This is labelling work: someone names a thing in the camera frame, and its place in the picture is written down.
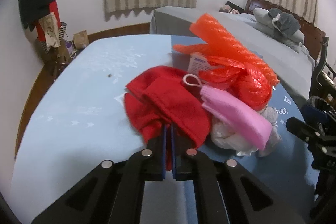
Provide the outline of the white plastic bag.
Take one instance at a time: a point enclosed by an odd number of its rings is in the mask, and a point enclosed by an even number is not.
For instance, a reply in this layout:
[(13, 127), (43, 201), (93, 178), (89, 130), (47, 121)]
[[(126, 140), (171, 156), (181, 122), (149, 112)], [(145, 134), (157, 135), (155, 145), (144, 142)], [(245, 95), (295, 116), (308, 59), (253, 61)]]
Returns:
[(250, 156), (258, 151), (258, 157), (268, 156), (272, 153), (276, 145), (280, 143), (281, 137), (277, 132), (278, 113), (275, 107), (267, 106), (259, 112), (272, 125), (272, 131), (264, 150), (259, 150), (249, 143), (243, 136), (233, 132), (227, 125), (216, 117), (212, 119), (212, 131), (210, 138), (212, 142), (223, 149), (232, 149), (236, 151), (237, 156)]

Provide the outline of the pink knit sock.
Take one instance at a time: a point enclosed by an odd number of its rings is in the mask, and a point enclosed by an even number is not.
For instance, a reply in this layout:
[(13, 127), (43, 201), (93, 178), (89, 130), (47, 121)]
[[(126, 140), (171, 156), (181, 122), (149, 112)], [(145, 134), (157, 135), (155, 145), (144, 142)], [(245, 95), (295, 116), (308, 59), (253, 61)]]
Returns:
[(184, 75), (183, 82), (201, 89), (202, 107), (205, 110), (243, 136), (254, 147), (265, 149), (272, 131), (268, 120), (227, 91), (202, 84), (195, 75)]

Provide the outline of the red plastic bag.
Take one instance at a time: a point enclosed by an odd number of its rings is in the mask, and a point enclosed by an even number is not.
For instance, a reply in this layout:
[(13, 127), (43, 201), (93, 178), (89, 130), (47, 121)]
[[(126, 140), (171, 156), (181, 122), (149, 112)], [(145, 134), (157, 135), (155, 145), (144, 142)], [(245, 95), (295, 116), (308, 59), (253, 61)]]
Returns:
[(207, 61), (213, 69), (198, 72), (204, 83), (228, 91), (256, 111), (268, 104), (272, 86), (260, 69), (226, 57), (208, 56)]

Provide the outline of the white medicine box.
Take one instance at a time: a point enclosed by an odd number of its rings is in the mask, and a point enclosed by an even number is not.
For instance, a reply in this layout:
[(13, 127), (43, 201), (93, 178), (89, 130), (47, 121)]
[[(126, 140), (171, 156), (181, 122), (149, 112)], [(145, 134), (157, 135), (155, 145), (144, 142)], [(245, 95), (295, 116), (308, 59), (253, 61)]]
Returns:
[(198, 79), (203, 80), (199, 75), (201, 71), (211, 71), (222, 67), (222, 65), (210, 65), (207, 61), (207, 58), (203, 54), (192, 53), (190, 55), (189, 66), (187, 68), (187, 75), (193, 75)]

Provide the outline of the large orange foam net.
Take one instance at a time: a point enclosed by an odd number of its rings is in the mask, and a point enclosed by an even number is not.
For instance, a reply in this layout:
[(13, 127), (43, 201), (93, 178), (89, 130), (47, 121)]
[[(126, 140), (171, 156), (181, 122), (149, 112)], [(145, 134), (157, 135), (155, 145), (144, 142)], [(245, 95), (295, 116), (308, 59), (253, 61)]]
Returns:
[(207, 44), (207, 56), (225, 57), (258, 68), (272, 86), (280, 81), (273, 69), (255, 53), (238, 41), (218, 20), (210, 14), (203, 14), (190, 26), (190, 31)]

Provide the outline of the small orange foam net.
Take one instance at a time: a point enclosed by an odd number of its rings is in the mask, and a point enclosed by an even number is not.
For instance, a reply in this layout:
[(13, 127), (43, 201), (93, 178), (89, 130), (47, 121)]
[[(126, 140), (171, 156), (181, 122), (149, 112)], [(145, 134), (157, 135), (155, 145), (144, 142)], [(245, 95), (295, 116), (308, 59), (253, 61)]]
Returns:
[(207, 44), (193, 44), (193, 45), (173, 45), (173, 50), (183, 53), (183, 54), (192, 54), (192, 53), (201, 53), (203, 55), (209, 55), (211, 50)]

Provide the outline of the black metal chair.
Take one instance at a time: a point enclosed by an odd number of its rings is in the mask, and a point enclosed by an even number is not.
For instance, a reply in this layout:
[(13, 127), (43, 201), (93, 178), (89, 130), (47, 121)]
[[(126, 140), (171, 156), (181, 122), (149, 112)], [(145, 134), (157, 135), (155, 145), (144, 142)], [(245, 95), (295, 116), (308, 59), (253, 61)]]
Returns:
[(335, 106), (335, 71), (327, 63), (329, 38), (322, 39), (321, 54), (311, 78), (309, 96), (318, 96)]

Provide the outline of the grey sheeted bed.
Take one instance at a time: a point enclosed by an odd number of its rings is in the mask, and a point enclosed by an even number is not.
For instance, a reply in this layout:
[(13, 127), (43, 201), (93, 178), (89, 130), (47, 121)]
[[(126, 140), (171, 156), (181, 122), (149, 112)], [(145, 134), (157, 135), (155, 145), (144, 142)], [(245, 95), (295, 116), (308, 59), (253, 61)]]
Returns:
[[(203, 11), (182, 7), (161, 7), (154, 10), (150, 33), (160, 35), (193, 36), (189, 30)], [(272, 38), (273, 31), (262, 27), (253, 15), (232, 15), (212, 12), (211, 15), (249, 50), (257, 52), (274, 70), (280, 83), (297, 106), (309, 99), (311, 77), (315, 61), (305, 46), (298, 52)]]

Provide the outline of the blue tree-print tablecloth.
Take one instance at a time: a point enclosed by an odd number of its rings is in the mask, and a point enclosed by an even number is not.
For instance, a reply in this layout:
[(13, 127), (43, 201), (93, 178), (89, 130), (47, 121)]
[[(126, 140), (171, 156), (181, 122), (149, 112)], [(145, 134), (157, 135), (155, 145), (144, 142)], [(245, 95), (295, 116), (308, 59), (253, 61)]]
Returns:
[[(159, 65), (186, 69), (189, 59), (172, 53), (174, 44), (199, 44), (199, 38), (132, 35), (90, 44), (61, 73), (34, 111), (14, 166), (10, 206), (30, 223), (100, 162), (124, 161), (144, 147), (123, 106), (125, 86)], [(281, 142), (266, 157), (238, 162), (290, 205), (303, 219), (313, 206), (318, 174), (304, 141), (285, 123), (301, 113), (278, 85), (270, 105), (278, 113)]]

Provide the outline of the dark grey folded clothes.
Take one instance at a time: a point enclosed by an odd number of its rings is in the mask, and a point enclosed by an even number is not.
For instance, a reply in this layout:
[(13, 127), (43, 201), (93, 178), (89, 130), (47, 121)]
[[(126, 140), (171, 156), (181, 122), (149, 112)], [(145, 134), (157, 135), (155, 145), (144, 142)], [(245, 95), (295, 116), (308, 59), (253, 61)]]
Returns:
[(268, 11), (268, 16), (271, 19), (274, 37), (277, 40), (288, 39), (301, 28), (299, 21), (292, 14), (282, 12), (280, 9), (271, 8)]

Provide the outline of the grey pillow stack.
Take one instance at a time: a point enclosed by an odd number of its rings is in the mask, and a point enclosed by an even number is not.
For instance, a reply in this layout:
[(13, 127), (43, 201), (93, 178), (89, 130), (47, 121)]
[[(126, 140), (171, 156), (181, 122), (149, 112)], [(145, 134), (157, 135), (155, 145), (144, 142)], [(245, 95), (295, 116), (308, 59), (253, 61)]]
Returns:
[[(268, 16), (268, 11), (269, 10), (262, 8), (254, 9), (253, 16), (256, 19), (255, 28), (277, 40), (274, 37), (274, 28), (272, 26), (271, 19)], [(291, 48), (295, 52), (300, 53), (302, 50), (302, 46), (305, 43), (305, 35), (301, 32), (301, 30), (299, 30), (294, 35), (290, 36), (288, 39), (282, 39), (277, 41)]]

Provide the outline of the brown paper bag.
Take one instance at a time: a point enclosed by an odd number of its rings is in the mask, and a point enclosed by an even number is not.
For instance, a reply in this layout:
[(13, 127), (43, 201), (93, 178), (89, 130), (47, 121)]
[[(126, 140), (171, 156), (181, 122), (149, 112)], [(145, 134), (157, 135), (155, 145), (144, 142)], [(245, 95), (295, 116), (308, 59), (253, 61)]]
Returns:
[(77, 50), (83, 50), (89, 45), (87, 31), (80, 31), (73, 35), (73, 42)]

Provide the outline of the striped basket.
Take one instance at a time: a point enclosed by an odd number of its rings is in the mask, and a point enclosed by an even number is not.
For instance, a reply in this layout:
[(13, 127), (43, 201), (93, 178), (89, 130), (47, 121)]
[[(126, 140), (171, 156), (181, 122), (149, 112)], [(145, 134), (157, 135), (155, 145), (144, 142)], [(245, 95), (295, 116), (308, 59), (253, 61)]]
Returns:
[(67, 24), (65, 22), (60, 23), (58, 33), (53, 27), (47, 28), (46, 30), (38, 23), (36, 26), (37, 29), (37, 42), (42, 45), (42, 49), (45, 52), (48, 52), (51, 48), (60, 47), (60, 43), (66, 34)]

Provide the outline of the beige printed tote bag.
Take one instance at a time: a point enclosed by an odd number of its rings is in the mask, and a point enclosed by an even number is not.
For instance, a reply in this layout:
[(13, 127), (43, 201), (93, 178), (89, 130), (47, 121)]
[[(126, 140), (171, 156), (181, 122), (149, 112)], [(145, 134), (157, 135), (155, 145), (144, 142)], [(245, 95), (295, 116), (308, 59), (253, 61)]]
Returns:
[(60, 46), (58, 20), (54, 12), (40, 18), (37, 23), (38, 39), (46, 51)]

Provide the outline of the red hanging bag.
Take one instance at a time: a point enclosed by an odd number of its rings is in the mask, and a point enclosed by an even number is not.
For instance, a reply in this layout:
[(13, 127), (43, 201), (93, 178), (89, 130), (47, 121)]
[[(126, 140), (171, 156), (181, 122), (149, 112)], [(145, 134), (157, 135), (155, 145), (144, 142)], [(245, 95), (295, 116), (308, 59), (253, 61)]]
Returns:
[(38, 39), (54, 45), (59, 40), (60, 16), (56, 1), (49, 4), (50, 13), (36, 22)]

